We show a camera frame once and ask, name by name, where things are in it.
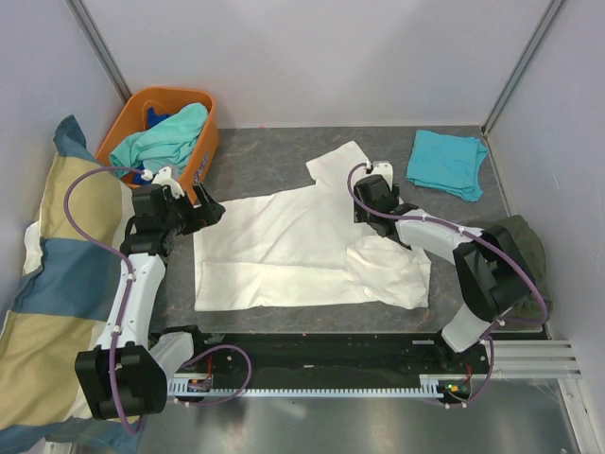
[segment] striped fabric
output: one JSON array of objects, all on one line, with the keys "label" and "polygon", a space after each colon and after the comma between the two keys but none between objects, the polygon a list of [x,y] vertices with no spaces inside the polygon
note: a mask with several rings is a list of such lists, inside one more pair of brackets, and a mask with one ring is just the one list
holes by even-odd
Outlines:
[{"label": "striped fabric", "polygon": [[[92,419],[74,372],[76,355],[94,346],[107,321],[119,280],[119,259],[86,241],[63,213],[69,184],[100,163],[72,115],[54,143],[39,214],[26,231],[21,285],[0,336],[0,454],[27,450],[42,437],[135,452],[137,439],[119,423]],[[109,173],[79,184],[70,209],[86,232],[115,248],[133,215],[130,190]]]}]

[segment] laundry basket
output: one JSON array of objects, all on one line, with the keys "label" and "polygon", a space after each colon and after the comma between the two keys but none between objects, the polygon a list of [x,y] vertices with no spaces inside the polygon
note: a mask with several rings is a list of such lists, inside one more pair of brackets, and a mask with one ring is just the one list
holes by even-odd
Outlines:
[{"label": "laundry basket", "polygon": [[[216,147],[218,147],[218,128],[215,121],[215,101],[201,90],[188,90],[170,87],[149,87],[133,95],[113,123],[107,137],[96,154],[96,159],[105,166],[110,166],[110,153],[126,137],[147,128],[147,109],[153,107],[156,114],[176,114],[188,104],[200,102],[208,109],[208,118],[204,124],[198,143],[191,154],[187,166],[179,177],[179,184],[187,193],[192,203],[197,196],[193,184],[203,182],[208,167],[212,163]],[[125,175],[122,181],[134,188],[133,175]]]}]

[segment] folded teal towel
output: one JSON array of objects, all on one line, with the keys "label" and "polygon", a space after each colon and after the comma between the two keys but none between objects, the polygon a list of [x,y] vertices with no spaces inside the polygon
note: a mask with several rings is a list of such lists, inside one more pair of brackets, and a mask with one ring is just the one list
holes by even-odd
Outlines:
[{"label": "folded teal towel", "polygon": [[[198,102],[189,104],[150,130],[129,135],[111,152],[110,163],[128,167],[143,165],[153,173],[172,164],[182,174],[207,118],[205,106]],[[115,172],[120,178],[126,173]]]},{"label": "folded teal towel", "polygon": [[479,139],[417,131],[407,179],[418,186],[433,187],[478,201],[479,168],[488,150]]}]

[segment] white toothed strip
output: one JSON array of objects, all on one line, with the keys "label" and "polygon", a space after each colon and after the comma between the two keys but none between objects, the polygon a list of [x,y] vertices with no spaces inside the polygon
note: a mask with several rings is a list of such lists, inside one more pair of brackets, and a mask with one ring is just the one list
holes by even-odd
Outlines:
[{"label": "white toothed strip", "polygon": [[[195,393],[186,390],[186,378],[174,378],[168,384],[168,395],[177,397],[224,397],[235,393],[237,390],[211,390],[208,393]],[[371,388],[371,389],[336,389],[336,390],[245,390],[241,397],[413,397],[432,398],[443,397],[437,392],[439,382],[434,379],[422,379],[420,388]]]}]

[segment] teal towel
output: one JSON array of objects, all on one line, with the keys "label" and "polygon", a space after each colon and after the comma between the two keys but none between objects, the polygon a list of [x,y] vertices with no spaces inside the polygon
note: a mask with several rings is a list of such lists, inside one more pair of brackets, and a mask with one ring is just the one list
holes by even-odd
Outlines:
[{"label": "teal towel", "polygon": [[[150,130],[129,135],[110,153],[110,163],[128,167],[143,165],[153,173],[172,164],[182,174],[207,118],[208,109],[202,104],[189,104]],[[119,178],[126,173],[115,172]]]},{"label": "teal towel", "polygon": [[478,201],[479,168],[488,150],[479,139],[417,131],[407,179],[418,186],[433,187],[466,201]]}]

